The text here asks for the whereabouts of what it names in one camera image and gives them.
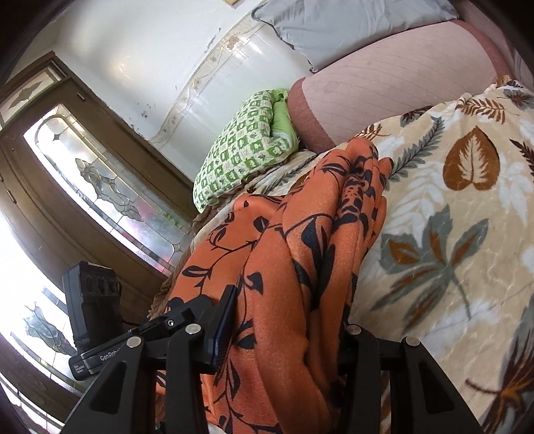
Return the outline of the pink bolster cushion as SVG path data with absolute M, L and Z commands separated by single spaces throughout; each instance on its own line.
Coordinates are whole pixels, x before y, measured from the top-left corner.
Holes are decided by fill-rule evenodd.
M 511 70 L 483 32 L 460 20 L 389 36 L 296 81 L 291 123 L 324 152 L 382 119 L 479 94 Z

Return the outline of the orange floral garment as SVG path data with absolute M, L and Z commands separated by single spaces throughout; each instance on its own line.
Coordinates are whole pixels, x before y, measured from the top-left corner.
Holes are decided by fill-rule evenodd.
M 326 433 L 359 269 L 385 222 L 393 167 L 365 138 L 330 151 L 285 196 L 244 195 L 195 248 L 169 296 L 237 288 L 231 345 L 201 379 L 207 420 L 226 433 Z

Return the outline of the leaf pattern fleece blanket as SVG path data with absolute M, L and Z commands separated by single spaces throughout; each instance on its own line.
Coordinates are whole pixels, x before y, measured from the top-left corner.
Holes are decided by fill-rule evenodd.
M 393 167 L 385 222 L 361 263 L 339 345 L 349 324 L 418 339 L 483 432 L 513 432 L 533 403 L 532 92 L 499 79 L 355 138 Z M 240 197 L 289 194 L 330 151 L 298 153 L 300 170 L 287 164 L 235 197 L 196 235 L 190 256 Z

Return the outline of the green checkered folded quilt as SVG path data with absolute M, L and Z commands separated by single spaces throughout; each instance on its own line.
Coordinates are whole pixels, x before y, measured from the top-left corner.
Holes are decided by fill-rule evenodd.
M 288 94 L 283 88 L 254 93 L 225 126 L 194 181 L 193 202 L 199 212 L 298 150 Z

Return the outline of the grey pillow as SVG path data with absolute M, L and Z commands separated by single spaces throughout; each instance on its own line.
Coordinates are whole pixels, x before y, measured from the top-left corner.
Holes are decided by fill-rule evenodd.
M 265 1 L 251 17 L 276 35 L 317 72 L 366 45 L 413 28 L 454 20 L 448 1 Z

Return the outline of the wooden stained glass door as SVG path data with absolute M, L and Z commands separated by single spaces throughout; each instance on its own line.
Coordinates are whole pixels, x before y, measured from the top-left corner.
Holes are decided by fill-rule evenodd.
M 1 89 L 1 389 L 33 431 L 57 433 L 77 381 L 63 276 L 82 261 L 143 323 L 192 238 L 192 185 L 54 53 Z

